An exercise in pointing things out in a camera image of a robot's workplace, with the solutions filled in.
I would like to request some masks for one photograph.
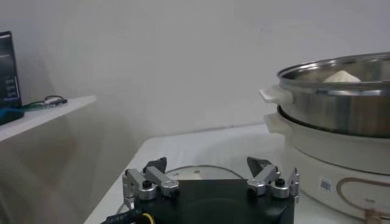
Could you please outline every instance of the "blue object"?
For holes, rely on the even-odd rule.
[[[0,109],[0,125],[17,120],[24,116],[24,111],[14,108]]]

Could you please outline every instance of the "white shelf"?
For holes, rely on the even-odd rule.
[[[57,117],[66,115],[96,101],[95,96],[85,96],[68,99],[68,103],[43,110],[26,112],[21,119],[0,125],[0,141],[11,138],[31,128],[49,122]]]

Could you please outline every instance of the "white table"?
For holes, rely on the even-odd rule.
[[[265,125],[254,125],[187,135],[153,138],[146,141],[127,165],[141,170],[148,161],[168,158],[167,170],[209,164],[234,170],[250,177],[247,156],[270,160],[282,166],[282,136],[269,134]],[[115,214],[123,202],[121,174],[84,224],[97,224]],[[361,224],[362,221],[328,208],[302,194],[296,206],[295,223]]]

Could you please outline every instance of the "monitor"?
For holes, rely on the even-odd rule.
[[[21,107],[11,32],[0,32],[0,108]]]

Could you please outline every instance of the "silver metal gripper jaw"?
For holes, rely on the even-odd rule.
[[[268,160],[248,157],[247,163],[254,176],[247,180],[248,190],[252,195],[264,195],[267,186],[269,186],[273,197],[288,198],[292,195],[298,202],[299,174],[295,168],[281,174],[278,167],[272,165]]]

